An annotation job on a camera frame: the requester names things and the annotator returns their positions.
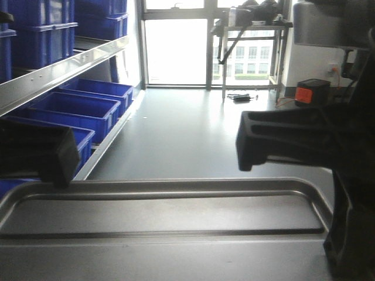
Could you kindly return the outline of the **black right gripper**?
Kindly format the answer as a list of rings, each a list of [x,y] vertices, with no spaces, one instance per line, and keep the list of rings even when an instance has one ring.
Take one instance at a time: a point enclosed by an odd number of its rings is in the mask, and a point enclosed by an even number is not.
[[[330,273],[337,280],[374,280],[373,54],[367,56],[351,99],[321,112],[242,112],[238,167],[250,171],[254,165],[281,162],[331,168],[335,203],[323,243]]]

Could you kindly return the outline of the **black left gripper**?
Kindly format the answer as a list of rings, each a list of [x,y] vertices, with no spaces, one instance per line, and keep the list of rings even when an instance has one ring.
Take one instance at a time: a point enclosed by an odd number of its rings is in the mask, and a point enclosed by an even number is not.
[[[42,147],[42,159],[37,167]],[[1,120],[1,178],[40,177],[56,188],[72,181],[80,155],[73,130]]]

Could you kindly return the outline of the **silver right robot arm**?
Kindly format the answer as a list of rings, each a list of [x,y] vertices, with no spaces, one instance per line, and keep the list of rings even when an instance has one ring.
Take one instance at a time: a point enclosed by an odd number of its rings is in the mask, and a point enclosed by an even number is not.
[[[265,162],[331,169],[335,203],[323,247],[332,276],[374,279],[374,2],[301,1],[294,42],[357,50],[359,76],[349,101],[241,114],[238,166]]]

